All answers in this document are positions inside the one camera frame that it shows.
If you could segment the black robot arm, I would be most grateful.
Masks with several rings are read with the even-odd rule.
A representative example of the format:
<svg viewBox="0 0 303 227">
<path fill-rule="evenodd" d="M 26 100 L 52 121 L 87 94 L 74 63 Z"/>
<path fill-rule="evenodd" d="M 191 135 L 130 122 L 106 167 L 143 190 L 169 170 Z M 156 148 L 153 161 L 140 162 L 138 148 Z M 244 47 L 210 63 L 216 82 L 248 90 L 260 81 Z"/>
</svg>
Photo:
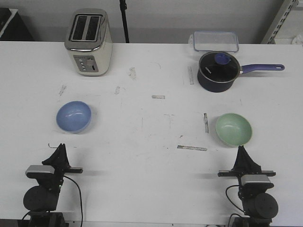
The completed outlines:
<svg viewBox="0 0 303 227">
<path fill-rule="evenodd" d="M 242 208 L 236 206 L 243 215 L 233 213 L 229 217 L 229 227 L 268 227 L 278 214 L 276 199 L 266 193 L 274 187 L 269 177 L 274 171 L 263 171 L 248 155 L 244 146 L 238 146 L 234 166 L 231 170 L 220 170 L 219 177 L 236 177 L 238 180 L 238 197 Z"/>
<path fill-rule="evenodd" d="M 36 179 L 38 185 L 30 188 L 24 195 L 23 204 L 28 210 L 29 227 L 68 227 L 63 213 L 56 212 L 64 178 L 75 182 L 66 174 L 81 174 L 83 168 L 71 167 L 66 146 L 59 144 L 55 152 L 40 165 L 30 165 L 25 175 Z"/>
</svg>

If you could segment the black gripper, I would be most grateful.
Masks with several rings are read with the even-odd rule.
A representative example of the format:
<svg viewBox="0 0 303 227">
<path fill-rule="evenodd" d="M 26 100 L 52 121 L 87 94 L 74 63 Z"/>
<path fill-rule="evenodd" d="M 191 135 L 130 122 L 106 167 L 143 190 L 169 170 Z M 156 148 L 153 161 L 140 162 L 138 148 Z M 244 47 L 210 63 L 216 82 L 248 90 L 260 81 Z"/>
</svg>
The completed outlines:
<svg viewBox="0 0 303 227">
<path fill-rule="evenodd" d="M 62 169 L 55 169 L 54 176 L 49 179 L 36 179 L 38 184 L 40 186 L 43 186 L 49 191 L 59 191 L 64 180 L 63 176 L 66 173 L 71 173 L 71 174 L 81 174 L 83 172 L 82 167 L 71 167 L 70 163 L 68 161 L 67 157 L 67 152 L 66 152 L 66 146 L 65 144 L 61 143 L 55 152 L 46 160 L 42 161 L 43 165 L 48 165 L 48 166 L 56 166 L 56 167 L 61 167 L 63 165 L 63 170 Z"/>
<path fill-rule="evenodd" d="M 244 146 L 238 146 L 236 160 L 233 170 L 220 170 L 218 177 L 236 177 L 239 187 L 244 190 L 266 191 L 274 187 L 269 177 L 276 175 L 274 171 L 261 171 L 260 173 L 240 172 L 244 168 L 245 171 L 261 171 L 261 166 L 255 163 L 247 153 Z"/>
</svg>

